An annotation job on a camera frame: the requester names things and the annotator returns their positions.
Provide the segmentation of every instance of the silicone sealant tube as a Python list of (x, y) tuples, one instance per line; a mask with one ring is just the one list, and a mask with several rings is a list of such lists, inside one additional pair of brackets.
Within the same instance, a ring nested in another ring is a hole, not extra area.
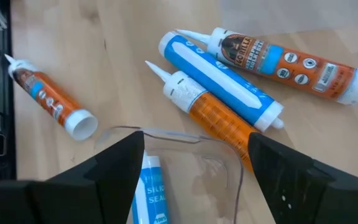
[(132, 202), (135, 224), (169, 224), (165, 186), (158, 156), (143, 155), (142, 170)]
[(28, 60), (15, 60), (5, 55), (11, 63), (9, 75), (43, 109), (62, 125), (75, 140), (85, 140), (98, 127), (98, 119), (63, 92), (48, 76)]
[(216, 59), (344, 105), (358, 103), (358, 68), (222, 28), (211, 35), (177, 30), (208, 46)]
[(284, 123), (278, 118), (283, 110), (280, 103), (194, 43), (175, 32), (168, 32), (161, 39), (158, 48), (167, 60), (255, 128), (261, 131), (265, 131), (270, 125), (283, 128)]
[(164, 95), (189, 114), (209, 135), (232, 146), (240, 155), (243, 165), (253, 172), (248, 140), (251, 133), (258, 131), (184, 72), (171, 75), (150, 62), (146, 63), (165, 82)]

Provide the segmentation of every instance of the blue and white caulk tube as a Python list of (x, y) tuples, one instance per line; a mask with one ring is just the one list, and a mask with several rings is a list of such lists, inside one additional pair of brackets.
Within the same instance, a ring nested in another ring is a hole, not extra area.
[(162, 37), (160, 54), (260, 131), (283, 128), (283, 105), (176, 32)]
[(169, 224), (165, 186), (158, 156), (143, 155), (142, 170), (132, 202), (135, 224)]

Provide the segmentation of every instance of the orange label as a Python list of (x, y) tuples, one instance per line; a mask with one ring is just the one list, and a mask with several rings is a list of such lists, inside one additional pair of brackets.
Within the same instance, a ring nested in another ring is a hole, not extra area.
[(330, 100), (337, 100), (347, 90), (355, 71), (241, 34), (231, 34), (222, 41), (222, 54), (238, 67)]
[(13, 76), (15, 81), (62, 126), (73, 111), (81, 109), (73, 98), (42, 72), (19, 68)]
[(202, 94), (193, 103), (189, 115), (212, 137), (226, 141), (236, 149), (245, 167), (253, 172), (248, 140), (251, 133), (258, 132), (256, 129), (210, 93)]

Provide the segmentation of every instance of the icon on label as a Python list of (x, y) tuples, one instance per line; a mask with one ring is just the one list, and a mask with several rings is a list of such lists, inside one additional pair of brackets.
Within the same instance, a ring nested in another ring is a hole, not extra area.
[(284, 55), (284, 59), (288, 63), (294, 63), (296, 62), (296, 60), (298, 60), (298, 56), (294, 53), (289, 52)]
[(54, 101), (52, 97), (47, 98), (47, 106), (52, 106)]
[(199, 54), (203, 54), (203, 53), (204, 53), (204, 50), (203, 50), (203, 49), (197, 48), (196, 51), (197, 51), (197, 53), (199, 53)]
[(38, 96), (41, 100), (45, 99), (45, 97), (47, 96), (47, 93), (43, 90), (41, 90), (39, 93), (38, 93)]
[(317, 62), (315, 59), (306, 58), (303, 60), (303, 66), (305, 66), (305, 68), (308, 68), (308, 69), (315, 68), (316, 65), (317, 65)]
[(288, 78), (290, 76), (290, 71), (286, 68), (280, 68), (277, 70), (277, 76), (280, 78)]
[(57, 120), (60, 116), (60, 114), (62, 113), (63, 111), (63, 105), (58, 105), (56, 108), (55, 108), (55, 112), (53, 113), (53, 117)]
[(294, 80), (297, 84), (304, 85), (304, 84), (308, 83), (309, 78), (307, 75), (299, 74), (294, 78)]
[(221, 68), (221, 69), (228, 69), (228, 67), (225, 66), (222, 62), (216, 61), (216, 66), (218, 66), (218, 68)]
[(155, 216), (154, 224), (168, 223), (168, 219), (164, 213)]
[(187, 46), (190, 46), (190, 47), (191, 47), (191, 46), (194, 46), (194, 44), (191, 43), (190, 41), (187, 41), (187, 42), (186, 42), (186, 45), (187, 45)]

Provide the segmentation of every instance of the orange caulk tube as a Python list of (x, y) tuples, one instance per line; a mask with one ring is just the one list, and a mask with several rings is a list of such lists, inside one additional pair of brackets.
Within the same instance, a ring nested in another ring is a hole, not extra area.
[(208, 134), (236, 149), (244, 166), (253, 172), (248, 140), (251, 133), (258, 131), (185, 73), (179, 71), (171, 75), (148, 61), (146, 63), (165, 82), (164, 95)]
[(358, 68), (222, 28), (211, 35), (177, 31), (206, 44), (224, 63), (344, 105), (358, 103)]
[(64, 93), (46, 74), (27, 60), (15, 60), (9, 55), (5, 57), (11, 63), (8, 72), (13, 80), (48, 111), (75, 140), (84, 140), (96, 131), (96, 117)]

